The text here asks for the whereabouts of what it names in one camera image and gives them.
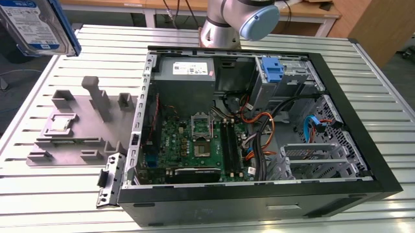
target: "hard drive label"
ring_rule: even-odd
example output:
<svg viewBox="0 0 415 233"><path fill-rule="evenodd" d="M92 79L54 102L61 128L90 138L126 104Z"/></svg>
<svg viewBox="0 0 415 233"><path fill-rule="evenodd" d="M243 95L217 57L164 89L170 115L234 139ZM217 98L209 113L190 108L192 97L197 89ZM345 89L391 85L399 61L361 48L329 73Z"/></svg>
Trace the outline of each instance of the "hard drive label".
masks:
<svg viewBox="0 0 415 233"><path fill-rule="evenodd" d="M34 2L0 0L0 7L30 46L41 50L58 48L60 44L50 27L41 20L42 16Z"/></svg>

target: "power supply label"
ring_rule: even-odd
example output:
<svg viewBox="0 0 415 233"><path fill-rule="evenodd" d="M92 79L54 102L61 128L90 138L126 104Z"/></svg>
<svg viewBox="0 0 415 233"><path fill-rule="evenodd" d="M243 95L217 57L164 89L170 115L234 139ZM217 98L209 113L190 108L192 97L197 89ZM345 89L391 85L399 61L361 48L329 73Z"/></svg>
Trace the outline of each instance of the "power supply label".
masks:
<svg viewBox="0 0 415 233"><path fill-rule="evenodd" d="M174 62L173 74L208 75L205 62Z"/></svg>

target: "blue cable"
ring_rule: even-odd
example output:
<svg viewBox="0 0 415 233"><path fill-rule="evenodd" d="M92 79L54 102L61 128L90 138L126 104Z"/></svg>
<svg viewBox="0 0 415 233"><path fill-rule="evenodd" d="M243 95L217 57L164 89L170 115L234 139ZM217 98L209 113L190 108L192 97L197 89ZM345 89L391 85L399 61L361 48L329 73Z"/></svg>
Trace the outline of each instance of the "blue cable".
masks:
<svg viewBox="0 0 415 233"><path fill-rule="evenodd" d="M312 122L315 123L315 125L320 125L320 121L316 118L315 115L308 115L304 119L304 126L303 126L303 132L304 132L304 138L305 138L305 142L308 143L309 140L309 132L308 132L308 120L312 120Z"/></svg>

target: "metal table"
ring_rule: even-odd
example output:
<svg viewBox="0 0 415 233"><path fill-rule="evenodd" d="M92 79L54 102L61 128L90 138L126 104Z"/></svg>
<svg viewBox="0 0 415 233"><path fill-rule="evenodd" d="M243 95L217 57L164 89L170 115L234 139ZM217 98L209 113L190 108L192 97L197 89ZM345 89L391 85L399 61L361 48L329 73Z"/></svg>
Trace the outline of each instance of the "metal table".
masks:
<svg viewBox="0 0 415 233"><path fill-rule="evenodd" d="M80 56L52 57L0 140L0 232L145 230L120 208L94 209L100 167L29 168L25 157L46 121L56 89L86 95L80 83L89 75L100 77L108 95L137 95L146 46L197 46L197 32L84 25L77 38ZM271 35L259 42L241 40L241 45L323 55L404 191L329 218L164 227L157 228L160 232L413 232L415 114L360 46L347 39L288 35Z"/></svg>

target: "metal latch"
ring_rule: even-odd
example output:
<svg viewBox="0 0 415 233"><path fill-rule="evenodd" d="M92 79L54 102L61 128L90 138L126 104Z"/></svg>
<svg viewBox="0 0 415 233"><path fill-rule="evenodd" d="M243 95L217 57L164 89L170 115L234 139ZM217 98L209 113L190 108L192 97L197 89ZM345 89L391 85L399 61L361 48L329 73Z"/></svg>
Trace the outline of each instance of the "metal latch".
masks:
<svg viewBox="0 0 415 233"><path fill-rule="evenodd" d="M118 207L117 195L121 188L121 178L125 165L125 155L114 153L108 156L105 168L100 171L97 186L100 187L96 208Z"/></svg>

